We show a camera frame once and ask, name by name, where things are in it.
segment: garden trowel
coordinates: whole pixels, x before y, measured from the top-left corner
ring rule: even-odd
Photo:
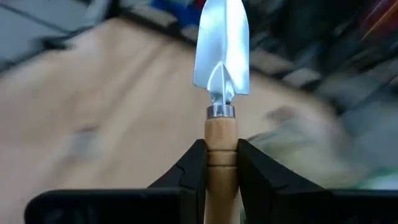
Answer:
[[[199,25],[193,84],[205,88],[208,147],[206,223],[237,223],[235,94],[249,94],[249,25],[241,0],[207,0]]]

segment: table surface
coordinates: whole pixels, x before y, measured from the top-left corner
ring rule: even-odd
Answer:
[[[0,220],[22,223],[26,203],[56,188],[147,187],[203,138],[206,90],[192,85],[195,49],[111,19],[0,80]],[[320,103],[260,74],[237,96],[241,138],[272,129],[264,115]],[[95,153],[70,157],[71,136],[98,127]]]

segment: wooden handle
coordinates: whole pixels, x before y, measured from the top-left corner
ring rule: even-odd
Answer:
[[[206,224],[239,223],[236,120],[206,120],[205,141],[208,147]]]

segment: metal ferrule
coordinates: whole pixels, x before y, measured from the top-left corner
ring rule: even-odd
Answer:
[[[234,118],[235,108],[231,105],[213,105],[207,107],[207,119]]]

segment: trowel blade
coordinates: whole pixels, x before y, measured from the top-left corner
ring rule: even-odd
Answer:
[[[193,84],[213,105],[249,94],[249,24],[241,0],[207,0],[200,17]]]

